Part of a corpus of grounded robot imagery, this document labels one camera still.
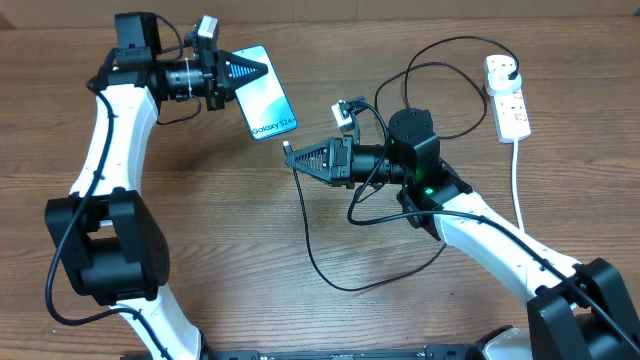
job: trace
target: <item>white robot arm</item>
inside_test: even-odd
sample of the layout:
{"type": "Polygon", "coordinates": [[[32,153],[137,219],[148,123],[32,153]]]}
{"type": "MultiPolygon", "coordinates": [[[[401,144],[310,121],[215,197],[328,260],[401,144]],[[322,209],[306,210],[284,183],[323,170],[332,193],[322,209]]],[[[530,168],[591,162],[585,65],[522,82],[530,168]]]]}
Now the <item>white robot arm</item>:
{"type": "MultiPolygon", "coordinates": [[[[158,119],[156,101],[148,87],[133,84],[111,85],[102,91],[116,114],[109,156],[94,196],[109,195],[113,189],[136,190],[140,193],[140,178],[151,129],[158,119]]],[[[96,97],[98,112],[89,153],[80,176],[69,194],[84,197],[93,180],[107,136],[107,109],[96,97]]]]}
{"type": "MultiPolygon", "coordinates": [[[[60,259],[74,290],[110,306],[110,314],[122,315],[152,359],[206,360],[206,341],[184,316],[167,285],[168,246],[140,196],[145,152],[162,101],[202,97],[208,111],[223,109],[225,102],[235,98],[237,88],[266,74],[268,68],[218,50],[218,21],[210,16],[187,33],[184,44],[167,22],[178,37],[180,55],[157,60],[166,52],[160,48],[157,19],[167,22],[151,13],[116,15],[119,47],[90,82],[98,111],[87,158],[70,196],[50,200],[45,210],[57,247],[46,293],[51,299],[49,284],[60,259]],[[184,47],[193,48],[195,60],[181,60],[184,47]],[[117,66],[111,64],[114,59],[117,66]],[[232,76],[234,66],[252,71],[232,76]],[[97,185],[96,176],[100,176],[97,185]],[[113,226],[116,237],[89,238],[88,233],[105,226],[113,226]]],[[[94,320],[69,320],[57,314],[52,301],[47,300],[47,307],[67,325],[95,321],[107,313],[94,320]]]]}
{"type": "MultiPolygon", "coordinates": [[[[358,128],[356,115],[366,109],[384,124],[363,97],[340,100],[334,106],[343,133],[358,128]]],[[[414,228],[424,228],[468,254],[506,286],[526,306],[530,331],[494,334],[478,346],[483,359],[638,358],[640,321],[613,266],[602,259],[583,265],[537,242],[494,212],[440,157],[440,138],[433,131],[429,111],[400,110],[388,127],[383,126],[383,133],[384,145],[361,145],[358,132],[296,151],[285,142],[285,164],[333,187],[363,183],[347,213],[352,224],[406,218],[414,228]],[[403,213],[353,219],[353,209],[369,184],[402,184],[396,198],[403,213]],[[591,308],[592,314],[575,316],[577,306],[591,308]]]]}

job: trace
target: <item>white power strip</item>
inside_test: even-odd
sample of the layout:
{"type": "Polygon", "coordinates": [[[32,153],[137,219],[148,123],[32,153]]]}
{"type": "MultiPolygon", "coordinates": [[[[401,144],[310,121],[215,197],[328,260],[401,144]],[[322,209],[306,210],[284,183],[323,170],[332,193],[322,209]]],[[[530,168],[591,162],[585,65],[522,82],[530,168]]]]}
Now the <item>white power strip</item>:
{"type": "Polygon", "coordinates": [[[493,95],[491,96],[491,108],[493,109],[493,120],[496,123],[498,141],[513,143],[511,192],[518,227],[524,231],[524,221],[518,199],[518,149],[519,142],[531,135],[531,126],[522,95],[522,77],[518,74],[517,81],[508,79],[508,74],[515,69],[515,66],[513,58],[506,55],[491,55],[484,61],[487,93],[493,95]]]}
{"type": "MultiPolygon", "coordinates": [[[[494,76],[495,72],[508,74],[513,71],[514,66],[515,61],[509,56],[488,56],[484,62],[486,83],[489,84],[490,78],[496,78],[494,76]]],[[[491,108],[493,109],[493,119],[498,132],[498,141],[512,143],[516,140],[521,141],[531,135],[529,117],[527,116],[527,108],[524,104],[521,88],[514,89],[507,95],[491,96],[491,108]]]]}

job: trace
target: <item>wood grain surface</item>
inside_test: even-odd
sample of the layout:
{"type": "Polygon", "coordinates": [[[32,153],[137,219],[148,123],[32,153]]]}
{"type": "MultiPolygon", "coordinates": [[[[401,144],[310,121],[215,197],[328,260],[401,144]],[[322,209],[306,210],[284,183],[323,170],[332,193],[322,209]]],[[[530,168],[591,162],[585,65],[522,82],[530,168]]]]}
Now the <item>wood grain surface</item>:
{"type": "MultiPolygon", "coordinates": [[[[527,231],[581,261],[609,260],[640,304],[640,19],[227,25],[220,48],[267,47],[300,127],[254,142],[230,103],[225,111],[155,128],[142,185],[169,242],[171,287],[214,348],[403,348],[473,341],[504,324],[526,327],[515,297],[452,248],[409,279],[356,294],[333,290],[307,258],[298,197],[284,166],[283,140],[298,148],[339,136],[330,104],[362,93],[372,100],[420,48],[462,34],[498,40],[522,64],[533,128],[519,168],[527,231]]],[[[170,39],[169,32],[163,36],[170,39]]],[[[0,32],[2,359],[116,359],[144,350],[120,318],[65,327],[49,317],[43,300],[54,251],[44,206],[64,197],[79,173],[95,121],[84,83],[115,43],[113,29],[0,32]]],[[[481,83],[484,57],[496,52],[460,41],[422,59],[451,62],[481,83]]],[[[409,92],[414,106],[431,111],[441,135],[481,114],[474,90],[447,69],[412,75],[409,92]]],[[[166,103],[162,119],[191,106],[166,103]]],[[[396,82],[381,94],[382,115],[401,106],[396,82]]],[[[373,117],[361,123],[363,142],[382,140],[373,117]]],[[[514,220],[511,147],[496,141],[491,114],[470,135],[443,142],[442,156],[514,220]]],[[[346,220],[352,191],[301,180],[319,266],[340,285],[410,270],[440,246],[404,221],[352,226],[346,220]]],[[[396,191],[383,189],[356,216],[398,212],[396,191]]],[[[99,310],[73,292],[62,269],[55,286],[63,314],[99,310]]]]}

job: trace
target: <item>black mounting bracket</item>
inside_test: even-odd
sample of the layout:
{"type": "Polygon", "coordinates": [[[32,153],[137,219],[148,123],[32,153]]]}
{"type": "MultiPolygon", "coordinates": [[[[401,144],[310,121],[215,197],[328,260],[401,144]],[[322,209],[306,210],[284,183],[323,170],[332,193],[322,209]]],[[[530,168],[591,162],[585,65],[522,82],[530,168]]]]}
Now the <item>black mounting bracket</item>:
{"type": "MultiPolygon", "coordinates": [[[[640,321],[622,276],[611,264],[596,259],[576,267],[570,278],[611,316],[636,343],[640,321]]],[[[527,303],[531,351],[534,360],[637,360],[638,355],[593,311],[575,316],[569,303],[576,302],[564,283],[541,287],[527,303]]]]}
{"type": "MultiPolygon", "coordinates": [[[[45,223],[56,247],[81,199],[76,195],[49,200],[45,223]]],[[[99,305],[144,297],[153,300],[169,279],[167,241],[137,191],[116,188],[92,197],[66,240],[61,254],[71,286],[99,305]],[[116,236],[92,239],[102,221],[111,221],[116,236]]]]}

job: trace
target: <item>black cable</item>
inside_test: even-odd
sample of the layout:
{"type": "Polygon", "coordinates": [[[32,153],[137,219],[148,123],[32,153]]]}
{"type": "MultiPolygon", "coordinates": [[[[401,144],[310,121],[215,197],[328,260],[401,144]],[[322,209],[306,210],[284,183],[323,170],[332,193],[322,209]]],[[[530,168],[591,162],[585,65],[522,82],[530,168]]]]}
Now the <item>black cable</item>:
{"type": "Polygon", "coordinates": [[[372,191],[370,194],[368,194],[367,196],[365,196],[365,197],[363,197],[362,199],[358,200],[358,204],[360,204],[361,202],[364,202],[365,200],[367,200],[368,198],[370,198],[372,195],[374,195],[375,193],[377,193],[378,191],[380,191],[380,190],[382,189],[382,186],[384,186],[384,184],[383,184],[383,185],[381,185],[381,186],[380,186],[380,187],[378,187],[378,188],[373,189],[373,191],[372,191]]]}
{"type": "Polygon", "coordinates": [[[298,172],[293,169],[293,178],[296,181],[296,187],[298,188],[298,196],[300,197],[300,207],[302,208],[302,220],[304,221],[304,233],[305,233],[305,238],[306,238],[306,242],[307,242],[307,253],[309,254],[309,260],[311,260],[311,264],[313,265],[313,268],[316,270],[316,273],[318,273],[318,275],[320,275],[320,277],[322,278],[322,280],[324,280],[327,284],[329,284],[329,286],[333,287],[334,289],[340,290],[340,291],[347,291],[347,292],[356,292],[356,291],[362,291],[362,290],[366,290],[366,289],[371,289],[373,287],[376,286],[381,286],[381,285],[385,285],[400,279],[404,279],[406,277],[409,277],[413,274],[416,274],[422,270],[424,270],[426,267],[428,267],[429,265],[431,265],[434,261],[436,261],[436,259],[438,258],[438,256],[440,256],[440,254],[442,254],[442,252],[444,251],[444,249],[447,247],[447,244],[443,244],[442,247],[440,248],[440,250],[438,250],[438,252],[436,252],[435,255],[433,255],[433,257],[431,259],[429,259],[429,261],[427,261],[424,265],[411,270],[407,273],[398,275],[398,276],[394,276],[392,278],[386,279],[386,280],[382,280],[382,281],[378,281],[375,282],[373,284],[369,284],[369,285],[365,285],[365,286],[361,286],[361,287],[357,287],[357,288],[344,288],[341,286],[338,286],[336,284],[334,284],[333,282],[331,282],[331,280],[327,279],[327,277],[322,273],[322,271],[320,271],[320,268],[318,268],[318,265],[316,264],[315,259],[313,258],[313,252],[311,251],[311,242],[309,240],[309,222],[307,220],[307,210],[304,207],[304,198],[302,197],[302,188],[300,187],[300,180],[298,180],[298,172]]]}
{"type": "Polygon", "coordinates": [[[156,124],[158,125],[171,125],[171,124],[175,124],[178,122],[182,122],[182,121],[186,121],[189,119],[193,119],[194,117],[198,116],[198,114],[200,114],[200,112],[202,111],[202,102],[200,101],[200,99],[197,96],[192,96],[192,99],[196,99],[196,101],[198,102],[198,108],[196,109],[196,112],[194,112],[193,114],[189,115],[189,116],[185,116],[183,118],[180,119],[175,119],[175,120],[171,120],[171,121],[167,121],[166,123],[160,122],[160,120],[156,119],[156,124]]]}
{"type": "Polygon", "coordinates": [[[513,60],[516,62],[516,69],[513,70],[513,72],[511,74],[509,74],[509,80],[514,80],[517,76],[518,76],[518,70],[520,69],[520,62],[518,61],[518,58],[516,57],[516,55],[509,49],[507,49],[506,46],[500,44],[497,41],[491,40],[491,39],[487,39],[487,38],[483,38],[480,36],[455,36],[455,37],[451,37],[451,38],[447,38],[444,40],[440,40],[437,41],[429,46],[427,46],[426,48],[418,51],[417,54],[415,54],[413,56],[413,58],[411,59],[411,61],[409,61],[409,66],[407,66],[407,72],[405,72],[404,74],[404,102],[407,106],[407,109],[410,108],[411,106],[409,105],[409,95],[407,94],[408,91],[408,82],[409,82],[409,71],[411,69],[411,65],[413,65],[413,62],[418,58],[418,56],[420,56],[423,52],[431,49],[434,46],[449,42],[449,41],[454,41],[454,40],[480,40],[480,41],[484,41],[484,42],[488,42],[489,44],[493,44],[499,48],[501,48],[502,50],[506,51],[507,53],[509,53],[509,55],[511,55],[511,57],[513,57],[513,60]]]}
{"type": "Polygon", "coordinates": [[[94,322],[94,321],[97,321],[97,320],[104,319],[104,318],[106,318],[108,316],[115,315],[115,314],[122,314],[122,313],[131,314],[133,316],[134,320],[140,321],[140,323],[142,324],[144,329],[149,334],[149,338],[151,338],[151,341],[153,341],[154,345],[158,348],[158,351],[160,352],[161,356],[163,358],[166,358],[167,360],[172,360],[171,355],[169,355],[169,353],[167,352],[166,348],[162,347],[162,344],[160,343],[160,340],[156,336],[155,332],[153,331],[153,328],[151,328],[151,325],[142,316],[142,313],[140,311],[136,311],[136,310],[131,309],[131,308],[117,308],[117,309],[110,309],[110,310],[107,310],[107,311],[104,311],[104,312],[101,312],[99,314],[92,315],[92,316],[89,316],[89,317],[86,317],[86,318],[83,318],[83,319],[67,319],[67,318],[63,317],[62,315],[60,315],[60,313],[58,313],[58,311],[55,308],[55,305],[53,304],[53,282],[54,282],[54,279],[55,279],[55,276],[56,276],[56,272],[57,272],[57,269],[58,269],[58,263],[60,262],[60,257],[62,255],[62,251],[64,250],[64,246],[65,246],[65,244],[67,242],[67,239],[69,238],[71,230],[77,225],[78,219],[80,218],[80,216],[84,215],[84,210],[87,207],[87,204],[89,203],[89,201],[91,199],[91,196],[95,192],[96,187],[98,186],[98,182],[102,178],[102,172],[104,170],[104,167],[105,167],[105,164],[106,164],[106,161],[107,161],[107,155],[109,154],[109,148],[111,146],[111,140],[113,139],[113,129],[114,129],[114,122],[115,122],[115,114],[113,113],[113,108],[111,107],[111,104],[109,103],[107,98],[99,90],[97,90],[94,87],[94,81],[95,81],[95,78],[92,78],[91,80],[89,80],[87,82],[87,88],[89,90],[91,90],[91,92],[96,94],[96,96],[98,98],[100,98],[100,100],[104,103],[105,107],[107,108],[107,117],[108,117],[108,120],[109,120],[108,128],[107,128],[107,136],[106,136],[106,139],[105,139],[105,142],[104,142],[104,147],[102,149],[102,154],[100,155],[100,159],[98,161],[98,166],[96,167],[96,170],[93,173],[93,180],[91,181],[91,184],[89,185],[89,188],[87,189],[87,193],[85,194],[85,196],[80,201],[80,204],[78,205],[78,208],[76,209],[75,213],[73,214],[73,217],[69,221],[69,225],[65,229],[65,232],[64,232],[64,234],[62,236],[62,239],[60,240],[60,243],[58,244],[58,247],[56,248],[56,252],[53,255],[53,259],[51,260],[51,266],[49,267],[49,273],[47,275],[47,283],[45,285],[45,294],[44,294],[45,295],[45,304],[47,306],[47,310],[49,311],[49,314],[51,315],[51,317],[54,318],[59,323],[61,323],[63,325],[67,325],[67,326],[84,325],[84,324],[88,324],[88,323],[91,323],[91,322],[94,322]]]}
{"type": "Polygon", "coordinates": [[[166,60],[158,60],[158,61],[160,61],[160,62],[176,62],[176,61],[182,59],[182,55],[184,54],[184,44],[182,43],[182,37],[180,36],[180,32],[164,16],[156,14],[156,19],[160,19],[163,23],[165,23],[168,27],[170,27],[171,30],[173,30],[173,32],[176,34],[176,37],[178,38],[178,45],[177,46],[172,46],[172,47],[167,48],[167,49],[162,49],[162,50],[160,50],[160,54],[166,54],[166,53],[171,52],[171,51],[180,50],[180,53],[178,53],[178,56],[176,56],[175,58],[166,59],[166,60]]]}
{"type": "Polygon", "coordinates": [[[470,128],[468,128],[467,130],[455,134],[455,135],[448,135],[448,136],[439,136],[440,139],[442,140],[451,140],[451,139],[455,139],[455,138],[459,138],[461,136],[467,135],[468,133],[472,132],[473,130],[475,130],[475,128],[477,128],[478,126],[480,126],[480,124],[482,124],[482,122],[484,121],[485,117],[487,116],[487,111],[488,111],[488,107],[487,107],[487,99],[484,97],[484,94],[482,93],[482,89],[478,86],[478,84],[475,83],[475,81],[473,81],[469,76],[467,76],[467,74],[465,74],[464,72],[462,72],[462,70],[458,69],[457,67],[447,64],[447,63],[443,63],[443,62],[428,62],[428,63],[423,63],[423,64],[419,64],[416,65],[414,67],[410,67],[409,69],[402,71],[398,74],[396,74],[395,76],[391,77],[390,79],[388,79],[387,81],[383,82],[378,89],[376,90],[376,95],[374,97],[374,101],[373,101],[373,106],[376,108],[376,110],[378,110],[378,95],[380,94],[380,91],[382,90],[383,87],[385,87],[387,84],[389,84],[390,82],[396,80],[397,78],[399,78],[402,75],[406,75],[407,73],[423,68],[423,67],[427,67],[427,66],[444,66],[444,67],[448,67],[449,69],[457,72],[458,74],[460,74],[462,77],[465,78],[465,80],[467,80],[469,82],[469,84],[471,84],[471,86],[473,86],[474,90],[478,93],[478,95],[480,95],[480,99],[482,100],[482,106],[484,107],[483,111],[482,111],[482,116],[480,116],[480,120],[478,120],[475,124],[473,124],[473,126],[471,126],[470,128]]]}

